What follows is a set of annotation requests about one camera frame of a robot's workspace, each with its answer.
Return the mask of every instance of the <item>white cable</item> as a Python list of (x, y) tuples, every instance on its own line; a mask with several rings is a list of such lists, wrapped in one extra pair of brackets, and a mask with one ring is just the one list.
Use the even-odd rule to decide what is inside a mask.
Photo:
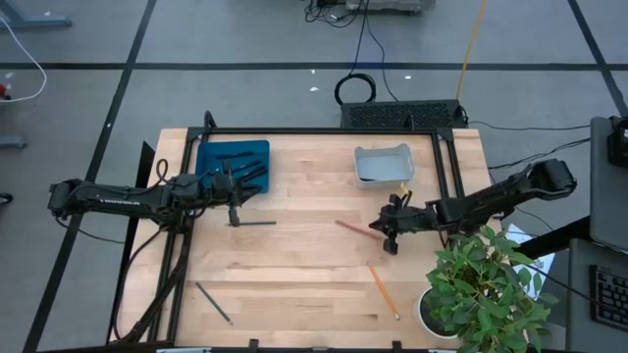
[(39, 94), (41, 94), (41, 91), (43, 91), (43, 88), (46, 86), (46, 82), (48, 81), (48, 76), (46, 75), (46, 72), (41, 68), (41, 66), (34, 59), (32, 59), (32, 57), (30, 56), (28, 51), (24, 48), (22, 43), (18, 40), (16, 35), (13, 33), (13, 30), (11, 29), (11, 27), (9, 26), (9, 24), (7, 24), (6, 21), (4, 21), (2, 16), (0, 16), (0, 21), (2, 21), (2, 23), (7, 27), (7, 29), (9, 30), (9, 33), (11, 33), (11, 36), (16, 41), (16, 43), (18, 44), (20, 49), (22, 49), (22, 51), (24, 51), (24, 53), (28, 56), (28, 58), (32, 61), (32, 63), (37, 66), (37, 68), (41, 71), (41, 74), (43, 75), (43, 82), (41, 83), (41, 87), (39, 88), (37, 93), (35, 93), (35, 94), (31, 95), (31, 96), (28, 96), (28, 97), (15, 98), (15, 99), (11, 99), (11, 100), (2, 100), (2, 99), (0, 99), (0, 104), (2, 104), (2, 103), (17, 103), (17, 102), (26, 101), (28, 99), (33, 99), (33, 98), (37, 97)]

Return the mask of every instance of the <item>yellow pencil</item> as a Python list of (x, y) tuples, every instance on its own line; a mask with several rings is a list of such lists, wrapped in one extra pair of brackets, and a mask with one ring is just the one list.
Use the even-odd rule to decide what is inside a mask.
[(369, 270), (371, 270), (371, 274), (373, 274), (373, 278), (375, 279), (377, 286), (380, 287), (380, 291), (382, 292), (382, 295), (384, 295), (384, 299), (386, 299), (386, 302), (389, 304), (389, 308), (391, 308), (392, 313), (394, 314), (394, 318), (399, 320), (399, 314), (396, 311), (396, 307), (394, 306), (393, 301), (389, 297), (389, 294), (386, 292), (386, 289), (384, 288), (384, 285), (380, 281), (379, 276), (377, 276), (375, 269), (372, 266), (369, 266)]

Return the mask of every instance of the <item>white flower pot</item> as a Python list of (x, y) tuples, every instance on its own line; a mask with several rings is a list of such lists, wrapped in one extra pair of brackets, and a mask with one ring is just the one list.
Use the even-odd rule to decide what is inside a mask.
[(425, 291), (421, 294), (421, 297), (419, 297), (419, 300), (417, 300), (417, 302), (414, 304), (414, 307), (412, 308), (412, 311), (413, 311), (412, 314), (414, 318), (419, 322), (419, 324), (427, 332), (431, 333), (433, 336), (442, 338), (442, 339), (456, 339), (458, 337), (456, 334), (451, 335), (451, 336), (446, 336), (446, 335), (441, 335), (432, 331), (432, 329), (428, 327), (428, 325), (426, 324), (426, 321), (423, 319), (423, 316), (421, 315), (421, 302), (423, 301), (423, 297), (427, 294), (428, 291), (430, 291), (430, 289), (432, 289), (432, 287), (425, 289)]

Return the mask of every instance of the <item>gray floor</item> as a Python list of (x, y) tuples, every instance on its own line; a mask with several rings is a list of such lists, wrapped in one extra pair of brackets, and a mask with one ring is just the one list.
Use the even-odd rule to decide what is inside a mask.
[[(30, 15), (66, 14), (75, 26), (18, 33), (33, 56), (49, 63), (123, 63), (129, 54), (146, 0), (19, 1)], [(602, 53), (609, 63), (628, 63), (622, 0), (580, 0)], [(370, 16), (373, 31), (387, 49), (387, 62), (462, 61), (480, 0), (439, 0), (419, 17)], [(351, 62), (359, 25), (334, 29), (303, 21), (304, 2), (276, 0), (158, 0), (138, 61), (140, 63), (314, 63)], [(360, 60), (377, 62), (379, 48), (365, 35)], [(8, 34), (0, 32), (2, 63), (26, 62)], [(474, 63), (576, 63), (594, 58), (566, 1), (489, 2)], [(391, 100), (381, 72), (366, 71), (377, 82), (378, 99)], [(338, 126), (334, 86), (346, 74), (337, 70), (134, 71), (105, 151), (98, 182), (132, 184), (141, 141), (155, 145), (164, 127), (200, 125), (210, 109), (219, 126)], [(48, 185), (84, 177), (120, 80), (120, 71), (49, 71), (48, 85), (36, 100), (0, 105), (0, 132), (21, 133), (25, 150), (0, 151), (0, 191), (15, 202), (0, 210), (0, 341), (3, 351), (20, 351), (63, 239), (47, 212)], [(456, 71), (388, 71), (399, 99), (452, 98)], [(628, 90), (628, 73), (613, 73)], [(0, 70), (14, 96), (36, 91), (37, 71)], [(349, 82), (345, 101), (364, 100), (368, 88)], [(598, 72), (469, 72), (462, 96), (472, 121), (499, 126), (574, 126), (617, 109)], [(507, 132), (485, 126), (489, 165), (514, 161), (586, 137), (586, 130)], [(554, 155), (578, 178), (568, 199), (533, 201), (522, 209), (561, 227), (588, 213), (589, 146)], [(516, 172), (494, 173), (497, 180)], [(547, 227), (515, 213), (506, 220), (534, 233)], [(126, 220), (88, 215), (82, 227), (123, 239)], [(79, 237), (39, 349), (97, 345), (104, 341), (121, 246)], [(564, 271), (559, 254), (553, 273)], [(552, 319), (564, 325), (561, 308)]]

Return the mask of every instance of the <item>black floor stripe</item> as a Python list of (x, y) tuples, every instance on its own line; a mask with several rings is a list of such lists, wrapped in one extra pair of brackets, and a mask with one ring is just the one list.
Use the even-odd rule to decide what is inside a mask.
[[(85, 180), (96, 180), (96, 175), (98, 174), (98, 170), (100, 169), (100, 164), (105, 154), (105, 148), (111, 135), (111, 129), (113, 128), (114, 122), (116, 121), (118, 111), (120, 110), (125, 92), (127, 91), (127, 86), (129, 85), (129, 80), (132, 73), (132, 66), (137, 59), (137, 55), (139, 54), (139, 48), (141, 47), (141, 42), (144, 38), (144, 34), (146, 33), (146, 29), (148, 28), (148, 23), (150, 22), (153, 10), (155, 9), (156, 2), (157, 0), (148, 0), (146, 8), (144, 9), (144, 15), (141, 18), (139, 28), (137, 29), (137, 33), (135, 34), (135, 39), (133, 40), (131, 52), (129, 53), (129, 57), (127, 58), (127, 63), (120, 78), (118, 89), (116, 90), (116, 94), (114, 95), (113, 101), (111, 102), (111, 107), (109, 108), (107, 119), (105, 120), (105, 124), (103, 125), (100, 137), (98, 138), (98, 142), (96, 144), (91, 163), (89, 164), (89, 169), (87, 170)], [(70, 221), (71, 228), (80, 227), (81, 220), (82, 216), (72, 217), (72, 220)], [(75, 230), (68, 229), (68, 231), (66, 231), (66, 235), (63, 239), (63, 242), (61, 243), (61, 248), (59, 249), (59, 253), (57, 254), (55, 265), (52, 268), (52, 273), (50, 275), (50, 278), (48, 279), (48, 282), (46, 283), (43, 297), (41, 298), (41, 302), (39, 302), (37, 313), (35, 314), (32, 326), (30, 327), (30, 331), (28, 332), (28, 337), (26, 338), (26, 343), (23, 350), (24, 352), (36, 352), (37, 347), (39, 346), (41, 335), (43, 334), (43, 331), (46, 327), (46, 322), (48, 321), (52, 305), (54, 304), (55, 298), (57, 296), (57, 291), (59, 290), (59, 285), (61, 284), (63, 273), (66, 269), (66, 266), (68, 265), (68, 260), (70, 259), (70, 254), (72, 253), (72, 248), (74, 247), (76, 238), (77, 232)]]
[(608, 66), (606, 65), (606, 60), (598, 46), (596, 39), (593, 37), (593, 33), (587, 24), (587, 20), (585, 20), (585, 16), (580, 9), (580, 5), (576, 0), (568, 0), (569, 7), (573, 12), (573, 15), (576, 18), (576, 22), (582, 30), (582, 34), (589, 45), (589, 49), (593, 54), (593, 57), (596, 59), (596, 63), (598, 63), (602, 67), (602, 77), (604, 82), (606, 83), (606, 88), (608, 88), (608, 92), (612, 97), (613, 102), (615, 103), (615, 107), (617, 107), (617, 111), (622, 117), (628, 117), (628, 107), (626, 107), (626, 102), (623, 99), (623, 95), (621, 94), (621, 90), (617, 86), (617, 82), (613, 78)]
[[(39, 63), (44, 70), (124, 70), (126, 63)], [(350, 70), (353, 63), (133, 63), (133, 70), (154, 71), (273, 71), (273, 70)], [(458, 71), (462, 63), (358, 63), (360, 70), (442, 70)], [(0, 63), (0, 70), (37, 70), (31, 63)], [(628, 64), (523, 64), (523, 63), (471, 63), (469, 71), (513, 71), (513, 72), (586, 72), (628, 71)]]

